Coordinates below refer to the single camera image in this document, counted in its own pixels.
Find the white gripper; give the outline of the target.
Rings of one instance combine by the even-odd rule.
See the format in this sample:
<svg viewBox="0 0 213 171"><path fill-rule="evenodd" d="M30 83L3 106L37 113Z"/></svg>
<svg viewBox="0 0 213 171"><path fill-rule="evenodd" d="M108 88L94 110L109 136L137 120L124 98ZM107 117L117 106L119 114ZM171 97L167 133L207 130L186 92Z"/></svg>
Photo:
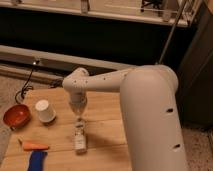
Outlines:
<svg viewBox="0 0 213 171"><path fill-rule="evenodd" d="M70 99L69 105L75 116L81 118L87 106L87 98Z"/></svg>

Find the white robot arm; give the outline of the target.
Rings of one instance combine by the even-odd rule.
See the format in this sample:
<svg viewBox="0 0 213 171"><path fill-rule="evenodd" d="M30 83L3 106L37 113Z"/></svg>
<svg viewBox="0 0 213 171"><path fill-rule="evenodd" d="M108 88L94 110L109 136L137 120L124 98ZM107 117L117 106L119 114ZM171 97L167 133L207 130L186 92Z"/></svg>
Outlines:
<svg viewBox="0 0 213 171"><path fill-rule="evenodd" d="M144 65L91 76L78 68L64 78L70 104L85 106L88 91L118 92L132 171L188 171L176 104L178 78L165 65Z"/></svg>

